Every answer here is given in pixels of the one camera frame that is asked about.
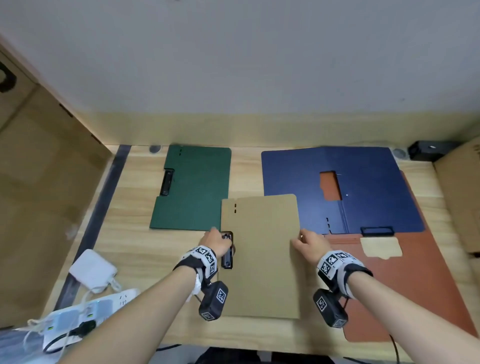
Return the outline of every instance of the cardboard box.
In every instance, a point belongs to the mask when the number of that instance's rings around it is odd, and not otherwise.
[[[480,137],[434,163],[456,231],[468,253],[480,253]]]

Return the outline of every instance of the power strip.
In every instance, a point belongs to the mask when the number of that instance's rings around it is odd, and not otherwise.
[[[95,320],[96,325],[100,325],[114,312],[120,310],[124,305],[133,300],[140,294],[138,289],[125,290],[120,293],[110,294],[105,297],[88,301],[85,311],[80,314],[82,305],[78,304],[61,310],[53,311],[45,318],[45,329],[43,332],[43,349],[60,335],[68,333],[77,328],[82,322]],[[69,336],[60,339],[52,344],[48,351],[61,349],[65,345],[74,344],[82,340],[78,336]]]

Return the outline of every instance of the white wall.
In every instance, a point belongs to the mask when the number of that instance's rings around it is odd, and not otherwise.
[[[0,0],[78,111],[480,111],[478,0]]]

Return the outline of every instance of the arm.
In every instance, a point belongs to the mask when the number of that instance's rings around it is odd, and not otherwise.
[[[212,228],[200,245],[220,258],[231,241]],[[192,292],[195,277],[194,269],[178,267],[94,329],[60,363],[147,363]]]
[[[322,235],[308,230],[301,230],[300,233],[303,241],[294,239],[292,244],[316,267],[332,248]],[[348,286],[417,364],[478,362],[480,341],[477,338],[418,306],[368,274],[352,273]]]

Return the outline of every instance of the power adapter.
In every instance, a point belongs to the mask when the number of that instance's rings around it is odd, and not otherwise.
[[[109,284],[115,291],[121,291],[114,278],[117,269],[92,249],[86,249],[68,272],[93,293],[101,293]]]

